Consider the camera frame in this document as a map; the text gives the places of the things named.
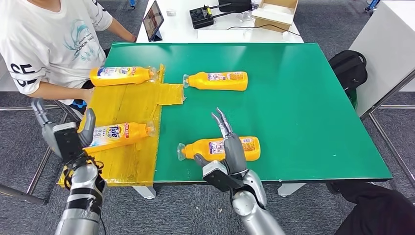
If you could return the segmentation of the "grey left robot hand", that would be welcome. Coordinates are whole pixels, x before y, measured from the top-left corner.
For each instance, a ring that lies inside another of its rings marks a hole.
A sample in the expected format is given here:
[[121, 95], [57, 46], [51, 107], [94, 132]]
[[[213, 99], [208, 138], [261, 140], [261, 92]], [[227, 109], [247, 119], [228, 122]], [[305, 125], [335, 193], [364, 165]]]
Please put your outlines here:
[[93, 109], [88, 108], [86, 110], [84, 129], [78, 132], [75, 122], [57, 124], [50, 121], [42, 98], [33, 99], [31, 106], [42, 127], [44, 140], [57, 156], [63, 159], [76, 157], [92, 143], [96, 121]]

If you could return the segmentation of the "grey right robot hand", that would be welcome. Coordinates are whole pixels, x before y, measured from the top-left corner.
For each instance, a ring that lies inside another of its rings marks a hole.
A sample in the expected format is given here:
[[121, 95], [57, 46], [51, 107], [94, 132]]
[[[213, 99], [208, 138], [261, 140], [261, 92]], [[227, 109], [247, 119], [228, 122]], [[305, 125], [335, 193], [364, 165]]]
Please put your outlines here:
[[196, 153], [194, 161], [202, 167], [204, 176], [211, 174], [231, 176], [245, 173], [247, 164], [239, 136], [233, 132], [225, 113], [221, 109], [217, 107], [216, 112], [211, 113], [211, 115], [217, 122], [223, 137], [225, 160], [224, 162], [209, 162], [201, 154]]

